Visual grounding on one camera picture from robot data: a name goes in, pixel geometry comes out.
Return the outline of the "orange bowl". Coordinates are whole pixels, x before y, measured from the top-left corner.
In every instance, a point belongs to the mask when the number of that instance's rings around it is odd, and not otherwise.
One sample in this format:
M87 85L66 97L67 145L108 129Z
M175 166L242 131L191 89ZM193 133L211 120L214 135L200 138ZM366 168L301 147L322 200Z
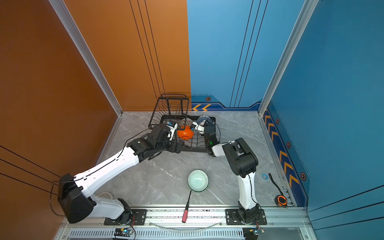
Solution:
M189 126L185 126L184 130L177 131L177 135L182 140L191 140L194 136L194 132L190 129Z

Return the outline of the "blue triangle patterned bowl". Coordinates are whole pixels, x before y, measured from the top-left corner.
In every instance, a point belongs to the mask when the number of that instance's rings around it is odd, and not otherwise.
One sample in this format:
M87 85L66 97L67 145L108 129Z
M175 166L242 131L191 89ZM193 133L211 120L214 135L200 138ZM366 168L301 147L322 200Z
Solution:
M207 123L207 124L214 124L214 121L208 117L208 116L200 116L197 120L196 120L196 123L198 125L201 125L202 123Z

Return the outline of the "mint green bowl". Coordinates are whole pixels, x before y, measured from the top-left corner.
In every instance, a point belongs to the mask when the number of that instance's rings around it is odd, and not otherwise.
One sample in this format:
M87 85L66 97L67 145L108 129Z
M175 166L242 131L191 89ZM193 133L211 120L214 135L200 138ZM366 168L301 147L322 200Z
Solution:
M188 176L188 185L194 192L203 192L209 186L208 175L202 170L194 170Z

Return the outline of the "beige brown patterned bowl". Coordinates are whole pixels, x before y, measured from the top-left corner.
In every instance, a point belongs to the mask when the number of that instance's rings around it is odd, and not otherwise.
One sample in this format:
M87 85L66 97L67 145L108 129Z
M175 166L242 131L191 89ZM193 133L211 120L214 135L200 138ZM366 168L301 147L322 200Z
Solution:
M193 124L194 120L192 120L191 118L187 117L187 118L182 118L180 121L179 121L179 126L181 128L184 128L185 126L188 126L190 127L192 124Z

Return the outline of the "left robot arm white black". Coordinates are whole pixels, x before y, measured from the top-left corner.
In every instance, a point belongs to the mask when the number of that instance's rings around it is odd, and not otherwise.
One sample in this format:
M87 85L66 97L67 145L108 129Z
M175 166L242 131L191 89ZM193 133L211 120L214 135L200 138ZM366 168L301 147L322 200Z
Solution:
M95 167L75 176L63 175L58 181L58 202L70 224L90 218L105 218L120 225L132 222L133 213L124 199L98 197L95 192L128 168L151 160L163 151L179 154L183 141L176 140L178 124L157 124L140 138L126 142L123 149Z

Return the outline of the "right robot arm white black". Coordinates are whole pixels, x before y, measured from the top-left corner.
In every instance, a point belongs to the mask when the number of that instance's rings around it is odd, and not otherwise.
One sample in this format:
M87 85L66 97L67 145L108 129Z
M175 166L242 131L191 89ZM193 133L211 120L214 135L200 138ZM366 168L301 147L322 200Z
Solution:
M255 224L262 211L255 193L255 173L259 164L256 155L243 138L220 143L215 124L206 124L203 136L208 154L212 157L226 157L232 172L238 177L238 213L241 221L246 225Z

